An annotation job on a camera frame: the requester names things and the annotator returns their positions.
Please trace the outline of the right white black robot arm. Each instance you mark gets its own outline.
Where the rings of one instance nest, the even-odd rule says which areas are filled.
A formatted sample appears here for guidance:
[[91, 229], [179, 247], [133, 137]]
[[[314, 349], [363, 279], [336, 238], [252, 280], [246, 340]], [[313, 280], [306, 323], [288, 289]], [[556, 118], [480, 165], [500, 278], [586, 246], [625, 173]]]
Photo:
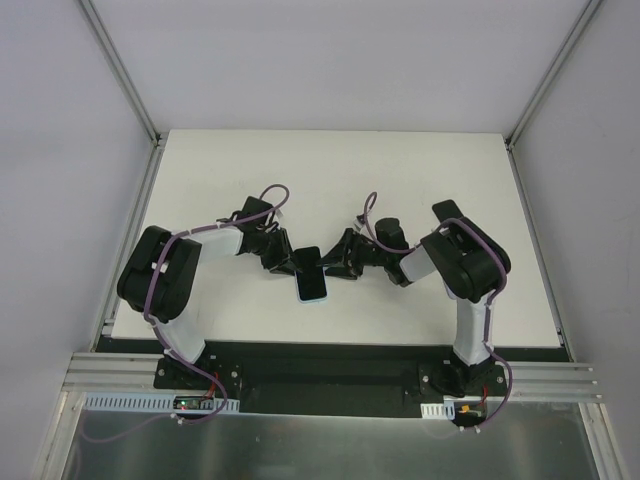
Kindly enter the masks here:
[[506, 252], [468, 218], [444, 220], [413, 248], [393, 217], [378, 220], [371, 238], [348, 228], [317, 264], [328, 276], [346, 280], [358, 279], [366, 266], [381, 267], [400, 287], [439, 275], [456, 303], [456, 335], [449, 360], [429, 375], [430, 385], [457, 398], [484, 385], [495, 365], [493, 303], [506, 286], [511, 264]]

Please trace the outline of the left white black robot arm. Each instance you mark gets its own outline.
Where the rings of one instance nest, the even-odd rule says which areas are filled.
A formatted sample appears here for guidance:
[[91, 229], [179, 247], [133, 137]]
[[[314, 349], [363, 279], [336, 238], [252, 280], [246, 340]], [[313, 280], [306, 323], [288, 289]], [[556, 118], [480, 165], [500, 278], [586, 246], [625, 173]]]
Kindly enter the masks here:
[[117, 295], [151, 326], [165, 355], [178, 362], [176, 375], [188, 388], [218, 381], [207, 361], [206, 342], [196, 325], [192, 293], [200, 266], [242, 254], [260, 258], [276, 274], [300, 271], [288, 234], [274, 220], [276, 207], [249, 196], [230, 217], [173, 233], [144, 230], [117, 282]]

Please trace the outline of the light blue phone case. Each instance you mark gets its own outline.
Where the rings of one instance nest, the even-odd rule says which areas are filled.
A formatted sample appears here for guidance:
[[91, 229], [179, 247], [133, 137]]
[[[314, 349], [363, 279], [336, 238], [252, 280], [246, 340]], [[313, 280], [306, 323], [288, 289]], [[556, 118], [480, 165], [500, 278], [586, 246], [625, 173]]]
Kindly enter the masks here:
[[302, 304], [320, 303], [324, 302], [328, 298], [326, 290], [322, 291], [306, 291], [297, 290], [297, 300]]

